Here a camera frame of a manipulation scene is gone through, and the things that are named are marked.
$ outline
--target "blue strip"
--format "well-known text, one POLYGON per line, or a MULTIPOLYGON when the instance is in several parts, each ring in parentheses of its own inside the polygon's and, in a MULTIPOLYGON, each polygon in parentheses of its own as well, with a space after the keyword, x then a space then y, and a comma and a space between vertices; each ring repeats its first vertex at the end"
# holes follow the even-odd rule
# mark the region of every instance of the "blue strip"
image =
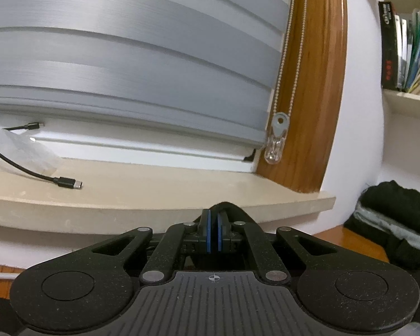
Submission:
POLYGON ((218 214, 218 251, 223 251, 223 228, 221 226, 220 214, 218 214))
POLYGON ((207 253, 211 253, 211 212, 207 213, 207 253))

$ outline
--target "zebra blind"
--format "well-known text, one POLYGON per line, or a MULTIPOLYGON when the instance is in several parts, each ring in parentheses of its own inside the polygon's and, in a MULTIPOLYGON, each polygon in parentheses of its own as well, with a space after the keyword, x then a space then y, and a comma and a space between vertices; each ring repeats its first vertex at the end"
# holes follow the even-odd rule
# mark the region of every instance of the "zebra blind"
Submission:
POLYGON ((260 146, 289 0, 0 0, 0 108, 260 146))

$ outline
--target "beige window sill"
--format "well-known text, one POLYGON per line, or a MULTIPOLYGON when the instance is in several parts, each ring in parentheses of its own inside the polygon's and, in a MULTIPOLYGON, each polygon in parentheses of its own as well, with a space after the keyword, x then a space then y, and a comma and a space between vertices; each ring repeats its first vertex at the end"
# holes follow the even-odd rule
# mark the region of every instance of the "beige window sill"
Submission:
POLYGON ((251 173, 65 159, 55 175, 82 180, 83 189, 0 170, 0 226, 80 234, 149 226, 162 232, 225 200, 259 223, 329 210, 335 203, 327 192, 296 193, 251 173))

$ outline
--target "black usb cable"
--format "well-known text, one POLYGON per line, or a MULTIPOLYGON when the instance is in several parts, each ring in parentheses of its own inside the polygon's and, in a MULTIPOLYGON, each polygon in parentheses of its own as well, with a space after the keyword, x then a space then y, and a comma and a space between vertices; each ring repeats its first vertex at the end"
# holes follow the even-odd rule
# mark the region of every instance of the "black usb cable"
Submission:
MULTIPOLYGON (((42 123, 29 123, 26 124, 24 126, 16 126, 14 128, 6 128, 5 130, 8 131, 14 131, 14 130, 36 130, 39 129, 40 127, 42 127, 43 124, 42 123)), ((42 174, 33 172, 27 168, 24 168, 22 166, 20 166, 19 164, 13 162, 12 160, 8 159, 7 157, 5 157, 3 154, 0 153, 0 159, 4 160, 6 163, 8 163, 9 165, 12 165, 14 168, 17 168, 18 170, 29 174, 30 176, 39 178, 39 179, 43 179, 43 180, 48 180, 49 182, 53 182, 55 184, 57 184, 59 187, 64 187, 64 188, 72 188, 72 189, 81 189, 82 188, 82 182, 73 178, 65 178, 65 177, 48 177, 48 176, 44 176, 42 174)))

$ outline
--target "wooden floor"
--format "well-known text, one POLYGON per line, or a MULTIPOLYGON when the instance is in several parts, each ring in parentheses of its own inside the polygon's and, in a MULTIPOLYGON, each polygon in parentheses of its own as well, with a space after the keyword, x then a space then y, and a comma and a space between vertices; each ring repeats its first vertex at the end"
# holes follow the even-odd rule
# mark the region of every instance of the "wooden floor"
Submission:
MULTIPOLYGON (((388 258, 384 249, 381 246, 374 244, 372 241, 364 239, 363 237, 355 234, 354 232, 337 226, 330 230, 318 233, 316 237, 329 241, 333 244, 342 246, 346 249, 356 251, 372 258, 380 259, 388 262, 388 258)), ((20 273, 22 269, 9 268, 0 266, 1 273, 20 273)), ((9 298, 9 288, 11 281, 0 280, 0 297, 9 298)))

